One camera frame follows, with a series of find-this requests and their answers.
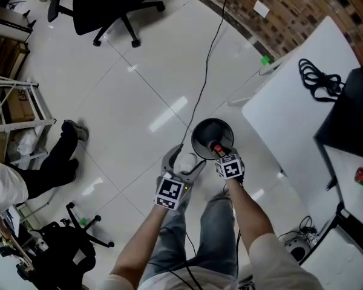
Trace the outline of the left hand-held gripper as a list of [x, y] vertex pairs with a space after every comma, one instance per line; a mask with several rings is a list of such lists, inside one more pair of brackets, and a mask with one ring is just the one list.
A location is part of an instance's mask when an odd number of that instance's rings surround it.
[[188, 201], [194, 181], [207, 163], [202, 160], [190, 172], [174, 173], [174, 164], [183, 146], [181, 143], [166, 153], [162, 159], [162, 172], [156, 180], [154, 204], [168, 210], [176, 210]]

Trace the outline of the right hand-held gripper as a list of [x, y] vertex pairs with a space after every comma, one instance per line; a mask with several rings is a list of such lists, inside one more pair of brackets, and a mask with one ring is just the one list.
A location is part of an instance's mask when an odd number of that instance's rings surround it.
[[244, 164], [233, 147], [214, 147], [215, 166], [218, 175], [225, 179], [235, 179], [241, 185], [244, 181]]

